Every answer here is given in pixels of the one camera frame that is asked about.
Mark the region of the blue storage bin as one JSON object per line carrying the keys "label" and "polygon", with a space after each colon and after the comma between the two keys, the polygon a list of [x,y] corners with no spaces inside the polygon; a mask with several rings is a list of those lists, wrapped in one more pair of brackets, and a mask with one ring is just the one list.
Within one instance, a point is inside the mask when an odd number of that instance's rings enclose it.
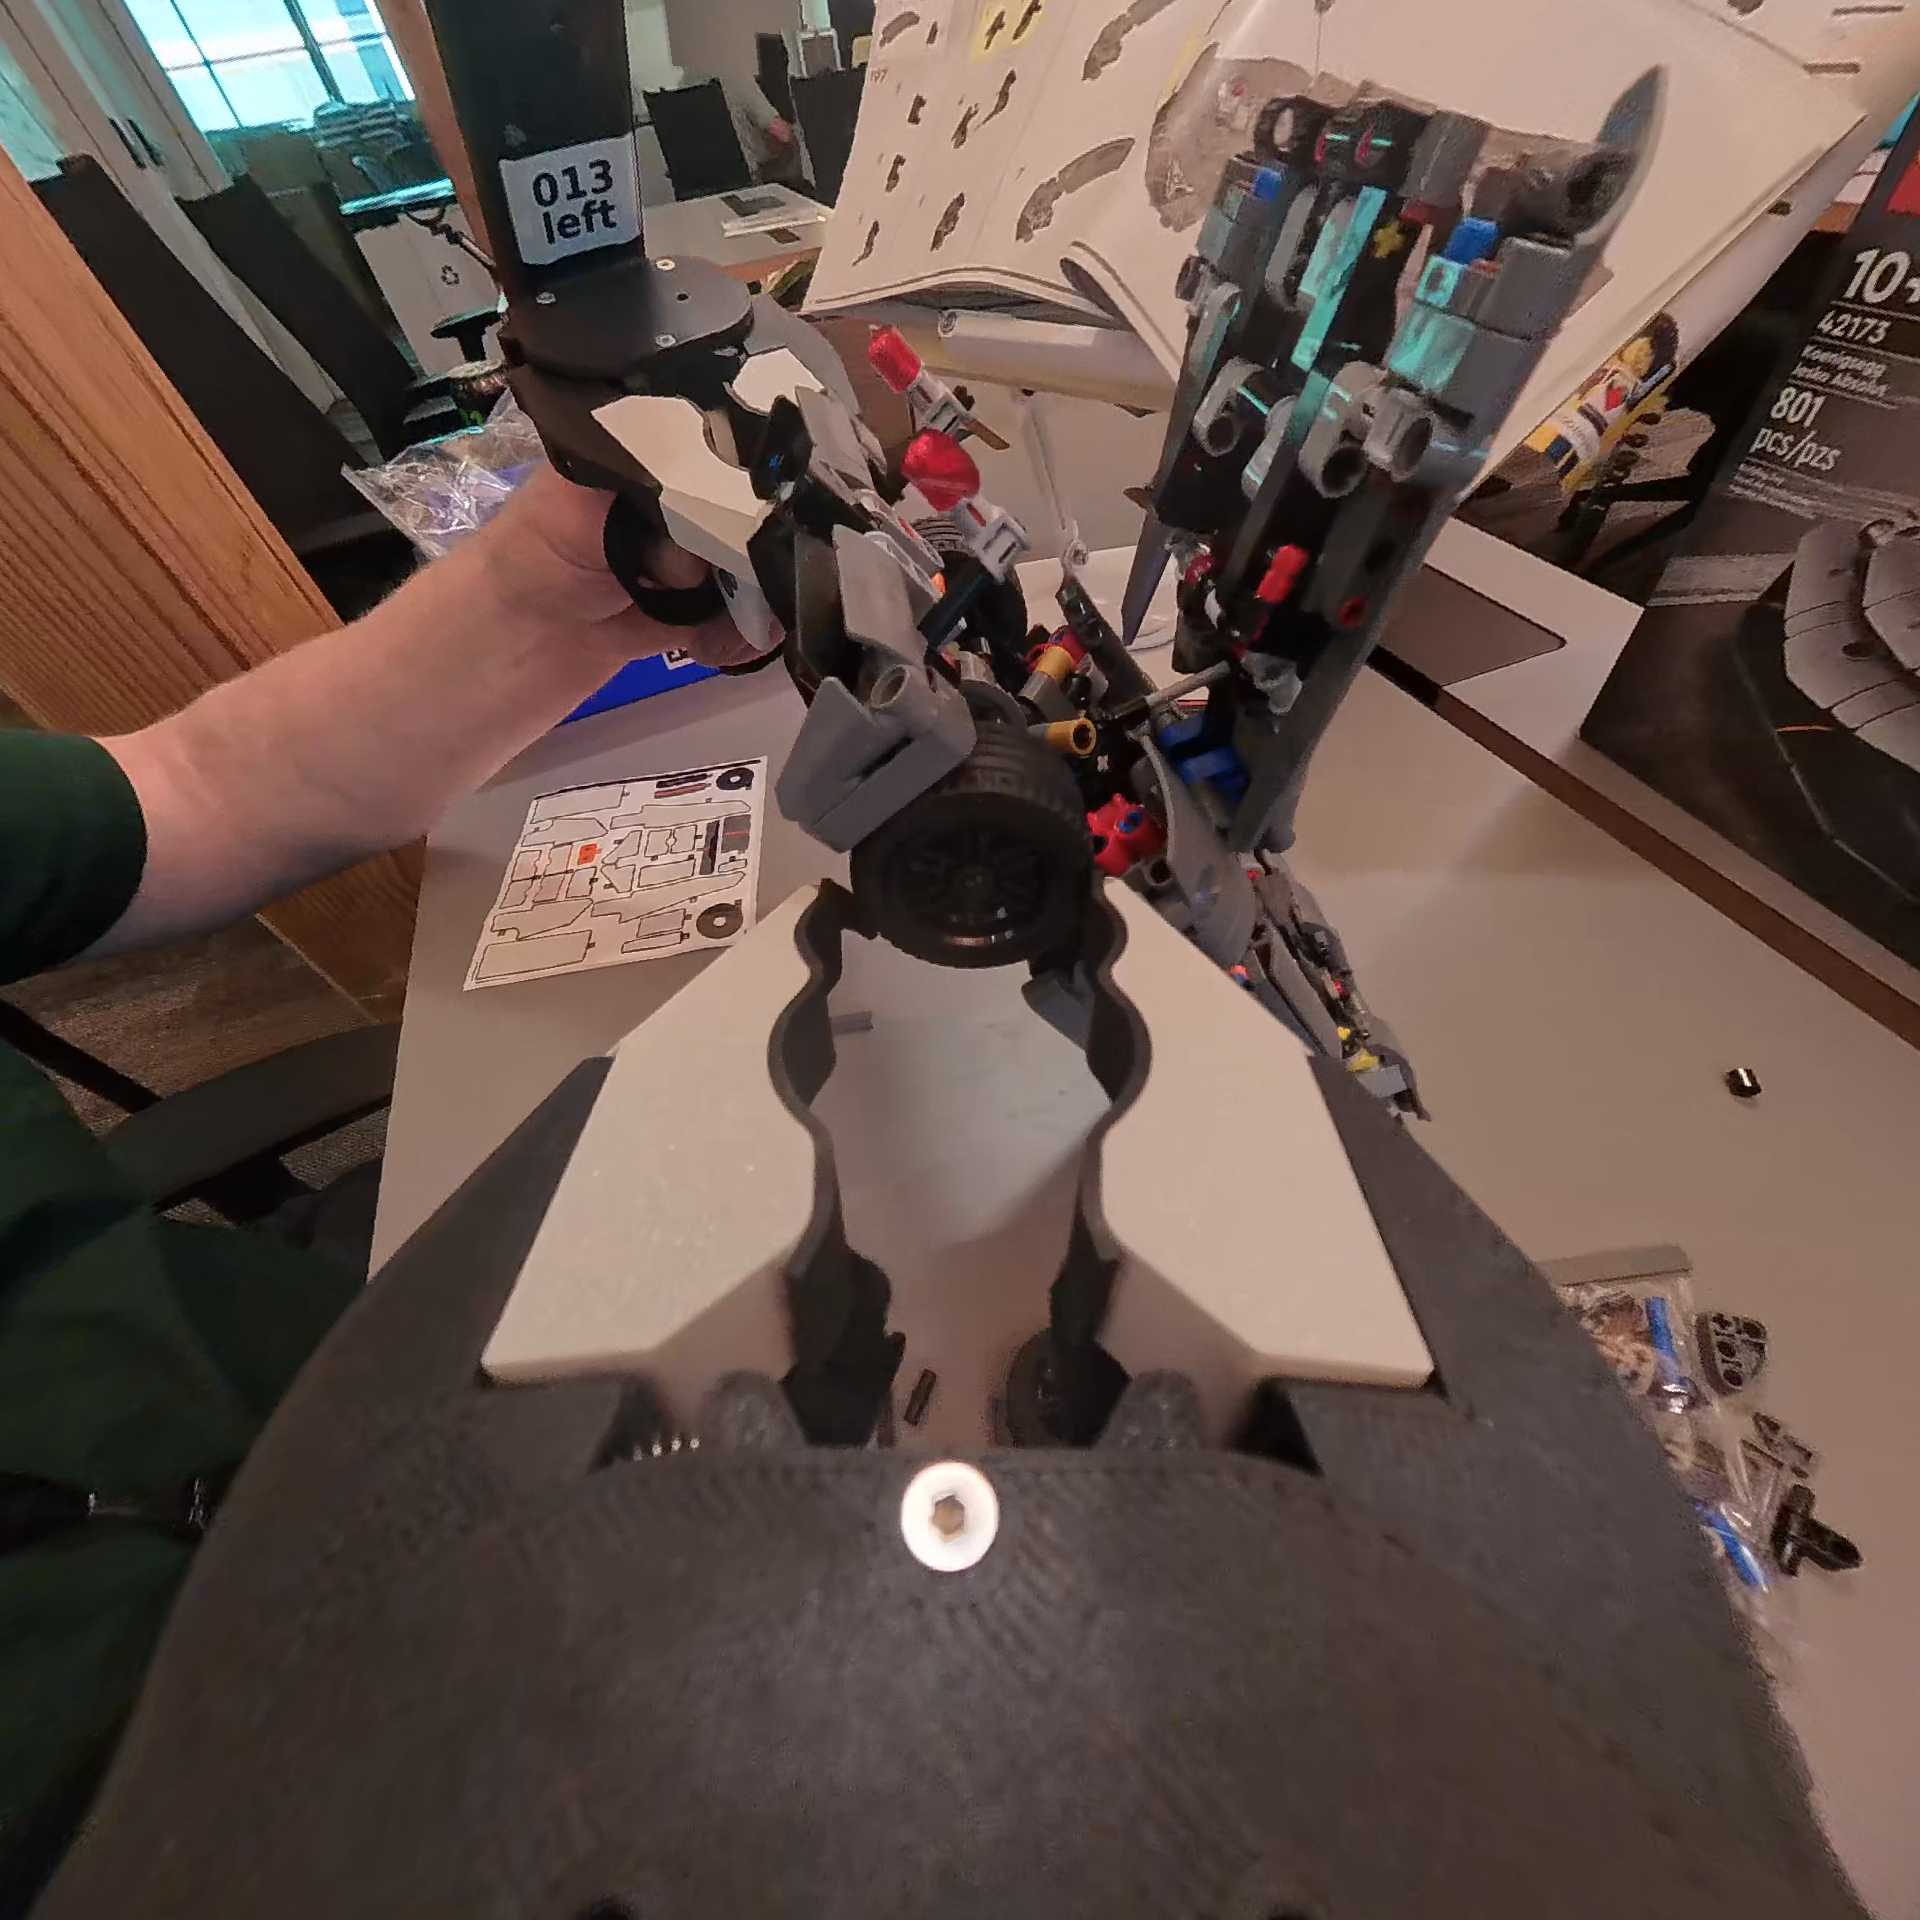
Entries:
{"label": "blue storage bin", "polygon": [[717,678],[718,669],[687,651],[665,651],[624,662],[601,688],[582,700],[563,720],[576,724],[598,712],[610,712],[649,701],[664,693]]}

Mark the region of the person's left forearm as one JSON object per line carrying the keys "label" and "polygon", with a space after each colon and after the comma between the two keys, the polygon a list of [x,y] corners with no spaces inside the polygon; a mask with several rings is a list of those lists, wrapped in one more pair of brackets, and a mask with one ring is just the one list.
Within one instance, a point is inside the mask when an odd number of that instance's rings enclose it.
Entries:
{"label": "person's left forearm", "polygon": [[146,854],[85,957],[199,938],[414,844],[590,694],[499,616],[473,536],[354,624],[104,739]]}

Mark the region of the open instruction booklet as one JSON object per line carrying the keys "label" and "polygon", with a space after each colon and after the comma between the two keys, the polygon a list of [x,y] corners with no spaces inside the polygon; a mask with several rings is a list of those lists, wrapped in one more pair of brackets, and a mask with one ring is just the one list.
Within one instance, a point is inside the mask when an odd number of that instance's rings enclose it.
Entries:
{"label": "open instruction booklet", "polygon": [[1272,95],[1366,83],[1591,138],[1667,68],[1661,141],[1496,439],[1505,458],[1638,324],[1915,94],[1915,5],[883,5],[815,319],[918,333],[950,308],[1130,330],[1174,380],[1175,277]]}

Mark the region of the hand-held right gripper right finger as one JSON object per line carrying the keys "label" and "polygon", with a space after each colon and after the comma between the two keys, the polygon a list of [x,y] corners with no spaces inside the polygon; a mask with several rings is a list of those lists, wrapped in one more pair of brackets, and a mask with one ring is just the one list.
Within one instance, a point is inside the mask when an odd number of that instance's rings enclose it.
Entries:
{"label": "hand-held right gripper right finger", "polygon": [[1329,1104],[1350,1075],[1326,1082],[1286,1021],[1118,880],[1095,882],[1073,978],[1107,1108],[1048,1327],[1098,1341],[1127,1388],[1175,1375],[1208,1442],[1235,1439],[1272,1382],[1433,1384]]}

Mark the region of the clear plastic bags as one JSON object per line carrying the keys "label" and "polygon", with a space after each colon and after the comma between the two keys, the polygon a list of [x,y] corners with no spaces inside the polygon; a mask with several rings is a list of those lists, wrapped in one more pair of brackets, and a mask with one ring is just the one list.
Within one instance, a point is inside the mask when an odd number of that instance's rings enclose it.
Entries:
{"label": "clear plastic bags", "polygon": [[539,434],[506,391],[482,423],[410,446],[385,463],[346,467],[343,480],[432,563],[482,531],[544,468]]}

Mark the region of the dark lego set box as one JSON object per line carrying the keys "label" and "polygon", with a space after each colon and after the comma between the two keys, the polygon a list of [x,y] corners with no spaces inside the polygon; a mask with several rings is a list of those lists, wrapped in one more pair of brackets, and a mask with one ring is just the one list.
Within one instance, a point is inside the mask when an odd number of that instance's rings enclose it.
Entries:
{"label": "dark lego set box", "polygon": [[1915,122],[1728,434],[1581,739],[1834,922],[1915,1040]]}

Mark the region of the black office chair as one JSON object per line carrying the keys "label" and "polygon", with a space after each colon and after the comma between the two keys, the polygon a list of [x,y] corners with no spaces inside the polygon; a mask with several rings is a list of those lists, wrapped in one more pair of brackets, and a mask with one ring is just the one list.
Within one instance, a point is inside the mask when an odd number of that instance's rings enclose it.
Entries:
{"label": "black office chair", "polygon": [[361,1023],[158,1095],[3,1004],[6,1042],[114,1111],[98,1141],[155,1211],[202,1204],[254,1224],[309,1196],[287,1158],[393,1104],[398,1023]]}

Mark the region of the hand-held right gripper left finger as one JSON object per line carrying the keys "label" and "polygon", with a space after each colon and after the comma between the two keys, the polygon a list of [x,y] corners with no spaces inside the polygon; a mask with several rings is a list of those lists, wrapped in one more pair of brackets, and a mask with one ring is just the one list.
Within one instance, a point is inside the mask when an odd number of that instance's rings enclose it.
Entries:
{"label": "hand-held right gripper left finger", "polygon": [[906,1350],[815,1111],[853,894],[801,886],[613,1045],[482,1354],[501,1384],[623,1375],[696,1432],[727,1375],[869,1445]]}

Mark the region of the colourful lego leaflet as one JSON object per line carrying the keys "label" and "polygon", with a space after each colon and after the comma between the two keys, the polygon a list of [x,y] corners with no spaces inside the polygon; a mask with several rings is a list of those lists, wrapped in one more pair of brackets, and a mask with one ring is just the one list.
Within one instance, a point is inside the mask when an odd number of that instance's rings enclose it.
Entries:
{"label": "colourful lego leaflet", "polygon": [[1632,571],[1705,486],[1717,412],[1672,308],[1640,324],[1457,510],[1457,522],[1590,583]]}

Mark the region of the grey lego car chassis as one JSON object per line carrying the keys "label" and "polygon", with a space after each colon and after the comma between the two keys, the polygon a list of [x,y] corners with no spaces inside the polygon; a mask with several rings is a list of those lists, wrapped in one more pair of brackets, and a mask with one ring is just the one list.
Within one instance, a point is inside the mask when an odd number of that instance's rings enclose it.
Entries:
{"label": "grey lego car chassis", "polygon": [[1256,586],[1222,602],[1206,527],[1174,677],[1155,680],[1081,559],[1064,563],[1062,622],[1027,622],[1027,536],[971,455],[990,430],[898,330],[871,331],[869,363],[918,430],[898,463],[856,406],[801,391],[750,467],[752,571],[807,710],[781,810],[849,854],[858,926],[936,966],[1030,966],[1075,998],[1083,916],[1118,880],[1398,1118],[1427,1118],[1287,861],[1329,720],[1289,727],[1373,651],[1375,573],[1325,616],[1331,535],[1315,533],[1272,541]]}

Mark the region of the loose black lego wheel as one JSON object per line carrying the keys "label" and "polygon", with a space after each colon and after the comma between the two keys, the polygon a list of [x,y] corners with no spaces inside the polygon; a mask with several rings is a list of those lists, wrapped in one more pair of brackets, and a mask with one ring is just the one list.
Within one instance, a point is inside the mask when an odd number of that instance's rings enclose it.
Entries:
{"label": "loose black lego wheel", "polygon": [[1005,1379],[1005,1442],[1015,1448],[1089,1448],[1127,1384],[1127,1370],[1098,1341],[1039,1331],[1018,1348]]}

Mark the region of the person's left hand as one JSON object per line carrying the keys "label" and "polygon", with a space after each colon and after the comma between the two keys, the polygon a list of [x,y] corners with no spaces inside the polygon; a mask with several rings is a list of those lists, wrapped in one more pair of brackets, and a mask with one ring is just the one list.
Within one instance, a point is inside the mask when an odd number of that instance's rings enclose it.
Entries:
{"label": "person's left hand", "polygon": [[471,541],[499,616],[535,638],[550,662],[566,655],[586,675],[586,693],[641,659],[685,654],[711,669],[762,660],[769,646],[754,646],[727,608],[696,629],[670,629],[633,602],[607,557],[613,506],[613,494],[539,468]]}

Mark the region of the person's green sweater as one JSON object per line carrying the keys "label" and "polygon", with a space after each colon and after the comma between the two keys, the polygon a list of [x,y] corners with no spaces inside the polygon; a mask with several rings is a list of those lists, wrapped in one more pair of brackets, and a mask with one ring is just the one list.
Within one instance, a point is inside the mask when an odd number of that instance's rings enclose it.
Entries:
{"label": "person's green sweater", "polygon": [[[85,736],[6,731],[3,978],[81,957],[134,906],[149,835]],[[79,1498],[213,1495],[369,1279],[370,1215],[227,1228],[155,1211],[3,1051],[3,1468]],[[3,1907],[26,1915],[127,1731],[198,1540],[64,1519],[3,1558]]]}

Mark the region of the lego sticker sheet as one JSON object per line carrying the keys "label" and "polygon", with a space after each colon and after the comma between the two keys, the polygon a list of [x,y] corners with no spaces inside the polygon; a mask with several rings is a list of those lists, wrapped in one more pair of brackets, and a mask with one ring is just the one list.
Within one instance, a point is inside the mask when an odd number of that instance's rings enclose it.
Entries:
{"label": "lego sticker sheet", "polygon": [[735,946],[760,919],[769,774],[737,757],[538,795],[465,988]]}

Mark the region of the scattered loose lego pieces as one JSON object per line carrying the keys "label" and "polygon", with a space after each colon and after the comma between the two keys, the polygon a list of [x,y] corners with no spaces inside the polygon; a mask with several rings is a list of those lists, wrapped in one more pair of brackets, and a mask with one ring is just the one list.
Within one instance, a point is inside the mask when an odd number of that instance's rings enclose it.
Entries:
{"label": "scattered loose lego pieces", "polygon": [[1823,1454],[1755,1400],[1770,1364],[1770,1331],[1750,1314],[1702,1312],[1696,1359],[1720,1464],[1709,1468],[1702,1517],[1727,1563],[1753,1594],[1805,1573],[1853,1575],[1862,1546],[1818,1509]]}

